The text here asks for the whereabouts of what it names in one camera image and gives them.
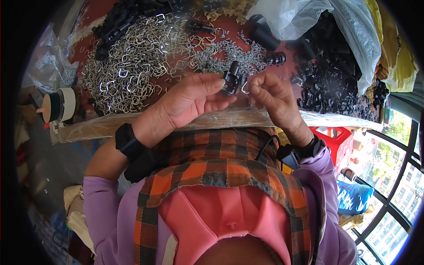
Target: black wristband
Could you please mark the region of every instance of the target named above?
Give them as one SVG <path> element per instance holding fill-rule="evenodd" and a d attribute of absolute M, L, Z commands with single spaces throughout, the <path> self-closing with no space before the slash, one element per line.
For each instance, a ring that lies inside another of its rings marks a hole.
<path fill-rule="evenodd" d="M 116 130 L 115 142 L 116 149 L 128 157 L 130 163 L 135 161 L 146 149 L 150 150 L 137 140 L 129 123 L 122 124 Z"/>
<path fill-rule="evenodd" d="M 315 157 L 316 154 L 319 151 L 320 143 L 318 136 L 314 134 L 314 138 L 311 140 L 311 142 L 305 146 L 305 147 L 294 147 L 294 150 L 296 152 L 296 156 L 300 159 L 307 158 L 307 157 Z"/>

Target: finger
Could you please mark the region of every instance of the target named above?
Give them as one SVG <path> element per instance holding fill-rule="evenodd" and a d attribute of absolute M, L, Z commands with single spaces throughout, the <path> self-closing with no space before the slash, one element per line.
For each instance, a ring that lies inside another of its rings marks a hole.
<path fill-rule="evenodd" d="M 255 84 L 252 84 L 249 87 L 249 91 L 250 94 L 252 94 L 252 96 L 256 99 L 255 106 L 258 109 L 261 109 L 261 105 L 265 106 L 266 108 L 270 108 L 276 104 L 274 97 L 268 91 L 260 88 Z"/>
<path fill-rule="evenodd" d="M 214 73 L 201 73 L 201 74 L 193 74 L 186 77 L 186 82 L 188 85 L 190 84 L 202 84 L 211 81 L 215 81 L 221 79 L 222 75 L 214 74 Z"/>
<path fill-rule="evenodd" d="M 228 107 L 228 102 L 222 101 L 207 101 L 205 103 L 205 112 L 215 112 L 218 110 L 223 110 Z"/>
<path fill-rule="evenodd" d="M 191 85 L 188 86 L 187 89 L 189 90 L 189 96 L 192 96 L 193 99 L 196 99 L 216 94 L 221 91 L 224 85 L 225 80 L 220 78 L 215 81 L 196 84 L 194 86 Z"/>
<path fill-rule="evenodd" d="M 280 79 L 275 74 L 262 72 L 254 76 L 252 81 L 253 84 L 259 84 L 259 87 L 267 90 L 276 98 L 284 99 L 286 97 L 292 97 L 293 95 L 291 83 L 285 79 Z"/>
<path fill-rule="evenodd" d="M 228 96 L 223 93 L 216 93 L 214 95 L 206 96 L 207 101 L 226 101 L 233 103 L 237 100 L 237 96 Z"/>
<path fill-rule="evenodd" d="M 272 87 L 281 84 L 281 79 L 277 75 L 265 71 L 252 77 L 250 83 L 257 86 L 261 86 L 264 84 L 268 87 Z"/>

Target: tape roll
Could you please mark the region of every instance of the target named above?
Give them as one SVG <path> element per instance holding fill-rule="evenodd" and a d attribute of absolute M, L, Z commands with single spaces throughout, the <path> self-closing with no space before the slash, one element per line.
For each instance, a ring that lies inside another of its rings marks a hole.
<path fill-rule="evenodd" d="M 59 122 L 62 122 L 65 120 L 69 120 L 74 115 L 76 99 L 75 99 L 75 92 L 72 88 L 64 87 L 64 88 L 59 88 L 59 90 L 62 91 L 63 98 L 64 98 L 63 116 L 59 120 Z"/>

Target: tree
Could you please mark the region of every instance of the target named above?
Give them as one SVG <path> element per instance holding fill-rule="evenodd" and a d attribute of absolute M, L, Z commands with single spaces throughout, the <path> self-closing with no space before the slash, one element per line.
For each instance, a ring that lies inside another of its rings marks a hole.
<path fill-rule="evenodd" d="M 403 144 L 407 144 L 411 131 L 410 118 L 406 117 L 403 114 L 395 112 L 394 120 L 395 122 L 387 127 L 387 135 L 399 140 Z"/>

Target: black plastic connector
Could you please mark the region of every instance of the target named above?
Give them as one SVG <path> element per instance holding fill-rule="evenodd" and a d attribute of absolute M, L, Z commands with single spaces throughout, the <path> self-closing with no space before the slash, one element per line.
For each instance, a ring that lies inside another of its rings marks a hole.
<path fill-rule="evenodd" d="M 230 70 L 224 72 L 223 79 L 225 80 L 225 85 L 222 90 L 228 96 L 233 96 L 237 93 L 237 89 L 241 83 L 243 77 L 238 76 L 240 70 L 240 62 L 233 61 L 230 67 Z"/>
<path fill-rule="evenodd" d="M 287 60 L 286 54 L 284 52 L 277 52 L 271 54 L 269 57 L 265 58 L 265 63 L 271 65 L 279 65 L 285 63 Z"/>
<path fill-rule="evenodd" d="M 186 31 L 190 33 L 208 32 L 212 33 L 215 30 L 214 27 L 205 25 L 204 22 L 199 20 L 191 19 L 186 24 Z"/>

